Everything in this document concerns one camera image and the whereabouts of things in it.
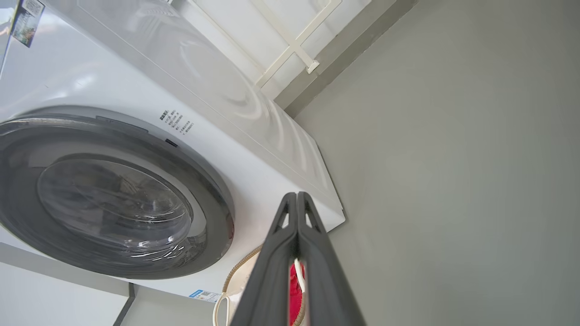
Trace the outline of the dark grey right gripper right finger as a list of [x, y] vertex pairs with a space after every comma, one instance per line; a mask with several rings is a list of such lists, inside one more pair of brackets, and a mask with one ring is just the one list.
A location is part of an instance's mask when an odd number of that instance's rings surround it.
[[365, 326], [363, 314], [315, 207], [297, 194], [298, 251], [306, 270], [307, 319], [311, 326]]

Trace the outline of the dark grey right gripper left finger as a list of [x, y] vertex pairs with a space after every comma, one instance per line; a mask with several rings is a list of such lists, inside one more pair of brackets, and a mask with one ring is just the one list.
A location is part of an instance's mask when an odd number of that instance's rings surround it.
[[232, 326], [287, 326], [290, 266], [297, 256], [297, 194], [283, 196], [241, 297]]

